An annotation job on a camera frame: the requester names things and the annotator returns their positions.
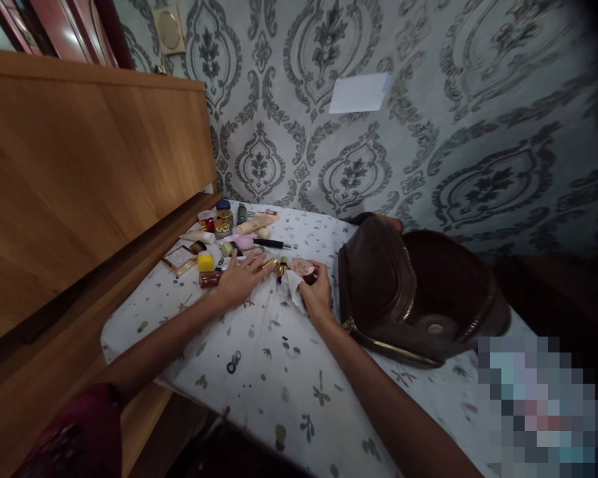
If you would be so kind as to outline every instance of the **gold zipper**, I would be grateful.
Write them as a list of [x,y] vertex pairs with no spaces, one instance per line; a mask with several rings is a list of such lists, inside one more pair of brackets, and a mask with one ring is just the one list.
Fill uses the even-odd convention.
[[[493,295],[488,295],[486,302],[488,304],[491,305],[491,301],[492,301]],[[472,320],[472,322],[470,323],[470,325],[467,327],[467,329],[465,330],[465,332],[463,332],[460,337],[458,338],[457,342],[465,342],[467,339],[469,339],[472,334],[474,333],[474,330],[477,328],[477,326],[480,324],[481,321],[481,316],[482,316],[482,312],[479,313],[474,320]]]
[[376,345],[377,347],[381,347],[383,349],[387,349],[391,352],[397,353],[399,355],[401,355],[403,358],[405,359],[409,359],[409,360],[414,360],[415,362],[421,362],[421,363],[425,363],[427,365],[431,365],[434,367],[439,367],[441,365],[443,365],[442,363],[439,363],[435,360],[432,360],[431,358],[427,358],[424,357],[423,355],[419,355],[419,354],[415,354],[413,352],[409,352],[403,349],[399,349],[398,347],[395,347],[394,345],[390,345],[387,344],[385,342],[379,342],[375,339],[372,339],[370,337],[368,337],[366,334],[364,334],[363,332],[361,332],[358,328],[357,325],[354,323],[354,319],[352,318],[352,316],[348,317],[348,320],[345,321],[343,323],[343,328],[348,332],[348,333],[354,333],[359,335],[362,339],[372,342],[374,345]]
[[418,286],[417,275],[414,274],[414,268],[412,267],[412,261],[410,260],[410,253],[408,252],[407,247],[403,246],[403,249],[405,250],[405,255],[407,256],[407,265],[410,266],[410,269],[412,271],[412,277],[414,277],[414,293],[412,294],[412,300],[410,301],[410,305],[408,306],[408,308],[405,312],[405,315],[401,319],[401,322],[405,322],[405,320],[410,315],[410,312],[412,312],[412,308],[414,307],[414,299],[416,298],[417,286]]

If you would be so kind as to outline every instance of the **woman's right hand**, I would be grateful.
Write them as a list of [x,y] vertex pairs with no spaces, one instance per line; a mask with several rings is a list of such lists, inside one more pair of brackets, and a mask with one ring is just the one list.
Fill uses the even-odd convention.
[[328,278],[328,268],[325,264],[314,260],[310,263],[316,268],[317,280],[312,285],[306,282],[300,283],[299,292],[313,320],[318,317],[332,316],[332,287]]

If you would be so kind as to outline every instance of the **brown bottle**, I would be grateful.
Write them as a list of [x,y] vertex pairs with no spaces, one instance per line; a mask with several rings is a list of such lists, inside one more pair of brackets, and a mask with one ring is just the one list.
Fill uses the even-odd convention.
[[208,289],[209,287],[217,287],[219,284],[219,280],[221,279],[221,275],[224,271],[208,271],[208,272],[200,272],[199,273],[199,287],[202,289]]

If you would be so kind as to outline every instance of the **wall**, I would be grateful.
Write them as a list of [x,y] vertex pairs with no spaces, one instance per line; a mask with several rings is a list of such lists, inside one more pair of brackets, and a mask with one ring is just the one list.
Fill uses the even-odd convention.
[[[598,252],[598,38],[573,1],[181,0],[168,58],[154,6],[116,0],[139,70],[206,82],[228,197]],[[338,76],[385,71],[380,111],[328,114]]]

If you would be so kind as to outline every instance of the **white bedsheet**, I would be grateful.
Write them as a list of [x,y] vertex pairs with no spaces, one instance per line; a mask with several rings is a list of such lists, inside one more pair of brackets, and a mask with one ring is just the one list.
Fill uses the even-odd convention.
[[[237,217],[239,204],[231,205]],[[298,245],[293,250],[268,249],[269,255],[328,265],[338,316],[337,253],[355,227],[323,214],[256,204],[247,208],[277,210],[281,219],[268,227],[272,238]],[[190,241],[180,240],[173,249],[181,244]],[[156,265],[104,326],[101,341],[107,361],[195,303],[205,293],[198,281],[197,268],[177,278],[165,265]],[[516,313],[512,316],[509,335],[533,335]],[[141,329],[144,321],[148,324]],[[473,352],[436,370],[371,356],[454,438],[484,476],[496,476],[479,454],[486,437],[478,436],[475,425],[478,377]],[[235,364],[232,374],[229,364]],[[159,379],[226,415],[261,444],[315,476],[400,476],[336,361],[310,320],[282,293],[274,274],[246,303],[195,337]]]

